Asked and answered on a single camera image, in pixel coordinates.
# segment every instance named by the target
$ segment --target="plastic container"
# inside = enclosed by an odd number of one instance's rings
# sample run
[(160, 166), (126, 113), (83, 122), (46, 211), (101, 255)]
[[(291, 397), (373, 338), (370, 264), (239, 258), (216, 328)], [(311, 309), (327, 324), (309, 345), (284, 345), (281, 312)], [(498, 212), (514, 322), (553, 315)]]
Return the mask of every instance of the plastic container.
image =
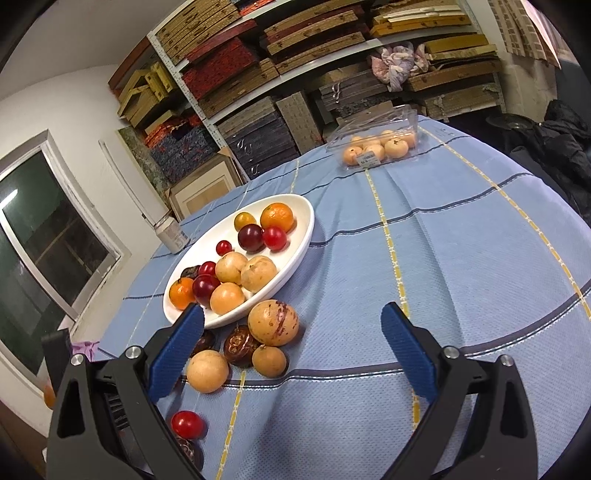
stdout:
[(417, 112), (410, 105), (356, 116), (334, 131), (326, 148), (347, 168), (403, 160), (417, 146), (417, 123)]

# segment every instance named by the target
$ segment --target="cherry tomato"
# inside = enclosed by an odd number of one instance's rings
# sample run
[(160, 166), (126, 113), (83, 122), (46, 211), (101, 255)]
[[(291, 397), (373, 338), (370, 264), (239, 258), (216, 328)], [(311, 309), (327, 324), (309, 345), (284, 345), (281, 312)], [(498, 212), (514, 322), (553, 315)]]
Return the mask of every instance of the cherry tomato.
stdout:
[(216, 245), (216, 252), (220, 257), (232, 251), (232, 244), (228, 240), (222, 240)]
[(199, 275), (215, 275), (216, 274), (216, 263), (205, 262), (199, 267)]
[(193, 411), (181, 410), (170, 420), (173, 432), (186, 440), (193, 440), (201, 436), (205, 430), (205, 422)]
[(281, 250), (287, 243), (287, 235), (278, 226), (265, 228), (262, 234), (262, 240), (271, 251)]

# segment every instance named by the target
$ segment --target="striped tablecloth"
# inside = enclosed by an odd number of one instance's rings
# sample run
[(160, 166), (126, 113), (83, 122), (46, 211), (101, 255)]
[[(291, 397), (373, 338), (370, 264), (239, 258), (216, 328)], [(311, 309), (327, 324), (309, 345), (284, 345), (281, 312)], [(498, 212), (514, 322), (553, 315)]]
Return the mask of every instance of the striped tablecloth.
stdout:
[[(281, 165), (183, 223), (191, 244), (256, 200), (293, 192), (316, 213), (304, 260), (276, 298), (305, 334), (286, 375), (232, 368), (218, 392), (185, 385), (158, 407), (194, 410), (207, 479), (378, 479), (426, 409), (380, 330), (395, 300), (441, 345), (512, 355), (536, 427), (540, 475), (591, 404), (591, 231), (541, 180), (491, 147), (427, 118), (411, 158), (345, 170), (325, 147)], [(160, 247), (105, 333), (103, 354), (167, 326), (162, 297), (182, 254)], [(230, 327), (218, 330), (222, 341)], [(467, 426), (440, 467), (450, 464)]]

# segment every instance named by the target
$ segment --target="pink fabric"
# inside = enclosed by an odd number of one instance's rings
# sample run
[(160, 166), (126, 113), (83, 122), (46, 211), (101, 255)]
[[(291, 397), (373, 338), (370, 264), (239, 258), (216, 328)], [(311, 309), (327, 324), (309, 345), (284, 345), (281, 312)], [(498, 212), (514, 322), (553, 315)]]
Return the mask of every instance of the pink fabric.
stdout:
[(79, 342), (72, 344), (72, 355), (82, 353), (91, 362), (99, 347), (99, 342)]
[(429, 68), (425, 46), (420, 45), (415, 52), (410, 42), (380, 47), (368, 60), (375, 77), (387, 83), (390, 92), (402, 92), (402, 84), (409, 76), (426, 72)]

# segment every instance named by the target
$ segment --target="purple cloth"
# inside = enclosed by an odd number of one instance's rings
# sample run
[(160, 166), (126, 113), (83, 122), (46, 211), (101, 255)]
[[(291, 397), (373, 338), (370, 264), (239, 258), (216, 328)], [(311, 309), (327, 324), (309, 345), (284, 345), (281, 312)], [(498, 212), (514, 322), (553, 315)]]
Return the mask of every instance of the purple cloth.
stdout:
[(72, 355), (82, 353), (91, 362), (96, 355), (100, 342), (78, 342), (72, 344)]

